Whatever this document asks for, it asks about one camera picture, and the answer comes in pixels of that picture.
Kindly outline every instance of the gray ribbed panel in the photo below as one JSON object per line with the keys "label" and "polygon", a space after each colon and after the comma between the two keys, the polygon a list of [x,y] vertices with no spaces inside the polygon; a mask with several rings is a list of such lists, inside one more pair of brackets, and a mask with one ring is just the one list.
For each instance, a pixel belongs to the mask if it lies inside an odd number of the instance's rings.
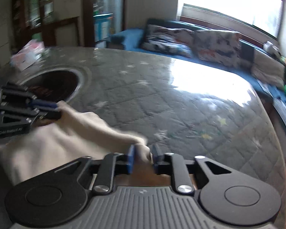
{"label": "gray ribbed panel", "polygon": [[[18,224],[11,227],[11,229],[27,228]],[[199,209],[193,198],[175,194],[169,187],[118,187],[111,195],[95,197],[88,208],[73,221],[54,228],[231,229],[233,227],[213,221]],[[275,227],[266,224],[260,228]]]}

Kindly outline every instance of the metal screw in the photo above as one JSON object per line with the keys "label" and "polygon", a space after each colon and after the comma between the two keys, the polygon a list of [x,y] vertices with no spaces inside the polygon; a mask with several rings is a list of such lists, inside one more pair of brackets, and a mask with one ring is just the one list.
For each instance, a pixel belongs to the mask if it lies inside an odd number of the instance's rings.
{"label": "metal screw", "polygon": [[109,191],[109,187],[105,186],[105,185],[97,185],[94,187],[94,190],[96,192],[100,192],[100,193],[105,193]]}
{"label": "metal screw", "polygon": [[177,190],[180,193],[191,193],[193,191],[193,188],[191,186],[188,185],[180,185]]}

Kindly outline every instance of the circular disc cover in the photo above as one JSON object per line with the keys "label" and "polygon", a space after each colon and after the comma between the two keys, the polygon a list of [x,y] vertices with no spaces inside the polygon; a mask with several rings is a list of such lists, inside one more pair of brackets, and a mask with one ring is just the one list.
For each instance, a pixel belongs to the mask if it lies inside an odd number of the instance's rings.
{"label": "circular disc cover", "polygon": [[85,189],[74,178],[48,174],[16,185],[5,197],[5,208],[13,222],[54,227],[78,215],[87,200]]}
{"label": "circular disc cover", "polygon": [[281,207],[280,195],[269,184],[231,174],[213,176],[202,188],[199,202],[210,216],[236,226],[269,222]]}

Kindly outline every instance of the pillow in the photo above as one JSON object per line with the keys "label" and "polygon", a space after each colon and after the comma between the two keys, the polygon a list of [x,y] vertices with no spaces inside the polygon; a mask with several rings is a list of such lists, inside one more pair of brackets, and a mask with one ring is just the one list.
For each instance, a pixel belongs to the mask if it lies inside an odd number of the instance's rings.
{"label": "pillow", "polygon": [[225,30],[197,30],[195,48],[198,57],[221,63],[227,67],[239,67],[241,34]]}
{"label": "pillow", "polygon": [[254,62],[251,74],[263,83],[269,83],[282,89],[284,87],[285,66],[267,54],[254,49]]}
{"label": "pillow", "polygon": [[194,32],[188,29],[166,28],[148,25],[146,38],[141,48],[162,53],[192,58]]}

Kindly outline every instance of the sofa armrest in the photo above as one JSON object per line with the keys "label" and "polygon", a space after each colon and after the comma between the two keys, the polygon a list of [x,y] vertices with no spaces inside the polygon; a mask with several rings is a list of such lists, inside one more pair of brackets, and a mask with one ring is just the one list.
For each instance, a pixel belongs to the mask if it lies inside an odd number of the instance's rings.
{"label": "sofa armrest", "polygon": [[139,48],[143,33],[143,29],[127,29],[113,34],[106,41],[107,47],[110,48],[110,45],[123,45],[123,49],[127,51]]}

